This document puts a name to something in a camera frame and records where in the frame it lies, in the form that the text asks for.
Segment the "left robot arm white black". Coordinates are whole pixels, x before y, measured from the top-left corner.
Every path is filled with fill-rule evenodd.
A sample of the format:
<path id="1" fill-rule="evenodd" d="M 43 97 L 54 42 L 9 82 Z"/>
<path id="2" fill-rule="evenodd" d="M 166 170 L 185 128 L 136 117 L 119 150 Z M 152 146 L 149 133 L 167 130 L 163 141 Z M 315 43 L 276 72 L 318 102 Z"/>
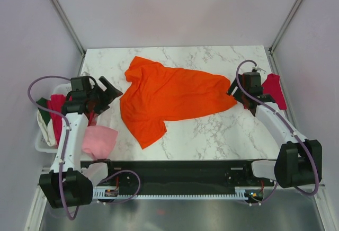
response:
<path id="1" fill-rule="evenodd" d="M 62 132 L 55 160 L 49 173 L 39 178 L 39 185 L 54 209 L 88 205 L 93 199 L 94 188 L 101 182 L 110 185 L 116 172 L 106 162 L 90 164 L 81 169 L 82 143 L 92 113 L 102 114 L 122 92 L 105 77 L 99 82 L 91 76 L 71 78 L 71 90 L 61 107 Z"/>

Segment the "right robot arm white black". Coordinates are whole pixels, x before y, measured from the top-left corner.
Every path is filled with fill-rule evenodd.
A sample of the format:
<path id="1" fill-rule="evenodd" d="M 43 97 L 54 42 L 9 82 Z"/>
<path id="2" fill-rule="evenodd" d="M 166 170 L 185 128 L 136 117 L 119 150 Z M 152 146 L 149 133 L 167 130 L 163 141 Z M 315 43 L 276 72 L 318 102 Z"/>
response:
<path id="1" fill-rule="evenodd" d="M 322 180 L 322 146 L 317 140 L 309 140 L 283 115 L 274 98 L 263 93 L 258 72 L 238 74 L 227 95 L 233 96 L 245 109 L 257 118 L 269 131 L 280 147 L 276 159 L 252 162 L 243 171 L 243 180 L 255 185 L 266 178 L 277 181 L 282 188 L 297 188 L 313 184 L 319 187 Z"/>

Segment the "orange t shirt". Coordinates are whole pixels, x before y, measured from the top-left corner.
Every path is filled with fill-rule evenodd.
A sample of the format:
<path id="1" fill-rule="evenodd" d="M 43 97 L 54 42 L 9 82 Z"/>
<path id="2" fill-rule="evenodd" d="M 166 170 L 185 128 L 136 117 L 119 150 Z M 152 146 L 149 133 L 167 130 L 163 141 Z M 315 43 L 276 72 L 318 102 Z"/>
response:
<path id="1" fill-rule="evenodd" d="M 142 149 L 166 134 L 167 121 L 205 117 L 237 104 L 226 93 L 230 80 L 221 75 L 136 56 L 125 77 L 131 85 L 120 98 L 121 118 Z"/>

